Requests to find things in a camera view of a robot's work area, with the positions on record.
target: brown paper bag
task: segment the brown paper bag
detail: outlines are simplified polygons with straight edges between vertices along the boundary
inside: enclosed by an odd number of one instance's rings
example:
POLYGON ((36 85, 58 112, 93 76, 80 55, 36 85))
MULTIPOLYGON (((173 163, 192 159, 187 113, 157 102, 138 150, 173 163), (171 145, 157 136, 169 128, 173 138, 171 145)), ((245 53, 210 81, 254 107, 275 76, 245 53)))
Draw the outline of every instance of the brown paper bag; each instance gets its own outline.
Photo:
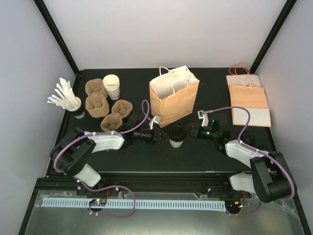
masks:
POLYGON ((168 70, 150 81, 150 104, 153 116, 159 115, 164 127, 188 114, 195 104, 199 80, 187 66, 168 70))
MULTIPOLYGON (((251 115, 249 126, 271 127, 268 101, 263 87, 229 86, 231 106, 246 108, 251 115)), ((233 124, 245 125, 248 115, 244 110, 232 109, 233 124)))

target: white bag handle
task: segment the white bag handle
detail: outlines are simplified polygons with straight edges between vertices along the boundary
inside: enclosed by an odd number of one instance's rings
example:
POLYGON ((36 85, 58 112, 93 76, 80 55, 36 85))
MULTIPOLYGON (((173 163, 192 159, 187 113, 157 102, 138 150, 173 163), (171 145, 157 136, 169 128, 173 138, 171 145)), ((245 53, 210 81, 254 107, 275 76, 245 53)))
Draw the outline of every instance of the white bag handle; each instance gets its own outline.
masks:
POLYGON ((168 68, 161 66, 161 67, 159 68, 161 81, 162 81, 162 73, 161 73, 161 69, 166 69, 168 72, 170 72, 170 73, 174 73, 173 71, 170 71, 168 68))
POLYGON ((258 87, 260 87, 260 86, 259 86, 259 84, 258 84, 257 82, 252 82, 252 83, 251 83, 251 81, 250 81, 250 77, 248 77, 248 80, 249 80, 249 84, 250 84, 250 86, 251 86, 251 87, 254 87, 254 86, 252 85, 253 83, 255 83, 258 87))
POLYGON ((177 80, 177 81, 175 81, 175 82, 172 83, 173 94, 175 94, 175 89, 174 89, 173 85, 174 85, 176 82, 181 82, 181 81, 187 81, 187 82, 188 82, 187 87, 189 87, 189 80, 187 80, 187 79, 180 79, 180 80, 177 80))

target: white paper cup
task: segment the white paper cup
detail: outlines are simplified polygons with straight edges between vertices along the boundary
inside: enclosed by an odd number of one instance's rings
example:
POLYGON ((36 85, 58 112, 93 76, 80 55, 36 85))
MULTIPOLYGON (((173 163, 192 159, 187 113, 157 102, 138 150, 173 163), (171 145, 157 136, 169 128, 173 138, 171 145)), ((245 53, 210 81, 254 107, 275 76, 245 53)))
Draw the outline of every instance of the white paper cup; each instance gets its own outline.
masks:
POLYGON ((170 144, 174 148, 179 148, 183 142, 184 141, 176 142, 176 141, 170 140, 170 144))
POLYGON ((111 100, 119 99, 119 78, 114 74, 107 75, 103 78, 104 88, 111 100))

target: red wire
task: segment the red wire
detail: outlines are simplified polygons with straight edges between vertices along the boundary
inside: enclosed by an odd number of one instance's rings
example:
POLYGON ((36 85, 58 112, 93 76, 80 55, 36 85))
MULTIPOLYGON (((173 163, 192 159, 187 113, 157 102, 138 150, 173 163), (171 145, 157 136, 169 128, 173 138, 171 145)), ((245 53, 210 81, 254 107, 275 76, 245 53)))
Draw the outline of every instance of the red wire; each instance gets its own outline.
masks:
POLYGON ((237 67, 241 67, 241 68, 243 68, 244 70, 246 70, 247 74, 250 74, 250 70, 247 70, 244 65, 246 65, 247 68, 249 67, 249 64, 248 64, 248 63, 246 63, 246 62, 240 62, 240 63, 238 63, 238 64, 236 64, 236 65, 232 65, 232 66, 229 68, 228 71, 229 71, 229 73, 230 73, 231 75, 237 75, 237 67), (232 72, 230 71, 231 68, 233 68, 233 67, 235 67, 235 73, 232 73, 232 72))
POLYGON ((106 199, 109 198, 109 194, 110 194, 110 190, 108 189, 108 190, 107 190, 107 197, 106 197, 106 199))
POLYGON ((248 202, 251 203, 250 199, 246 196, 245 192, 243 192, 242 190, 240 192, 243 194, 244 198, 246 198, 248 202))

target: black tabletop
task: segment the black tabletop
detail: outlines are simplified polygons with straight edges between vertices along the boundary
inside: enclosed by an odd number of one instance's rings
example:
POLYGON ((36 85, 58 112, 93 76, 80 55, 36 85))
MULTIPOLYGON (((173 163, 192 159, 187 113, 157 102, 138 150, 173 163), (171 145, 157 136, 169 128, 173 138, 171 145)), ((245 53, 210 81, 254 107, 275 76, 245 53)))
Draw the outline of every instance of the black tabletop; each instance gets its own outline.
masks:
MULTIPOLYGON (((192 114, 167 126, 185 125, 201 121, 198 110, 211 110, 230 106, 229 91, 226 82, 226 68, 191 68, 190 71, 200 80, 198 94, 192 114)), ((158 69, 94 69, 83 70, 76 95, 85 106, 87 94, 85 83, 91 79, 116 74, 120 79, 120 99, 133 104, 133 111, 141 112, 141 102, 149 99, 149 81, 158 76, 158 69)), ((110 107, 115 101, 108 98, 110 107)), ((233 135, 238 135, 242 126, 233 126, 231 111, 224 112, 233 135)), ((66 131, 80 127, 84 131, 102 132, 100 123, 103 118, 92 118, 86 111, 82 119, 70 115, 66 131)), ((264 127, 248 127, 256 138, 255 146, 274 149, 270 131, 264 127)), ((88 161, 99 172, 236 172, 249 171, 241 162, 218 152, 212 142, 187 136, 182 146, 173 148, 169 142, 146 145, 136 143, 122 150, 109 150, 93 153, 88 161)))

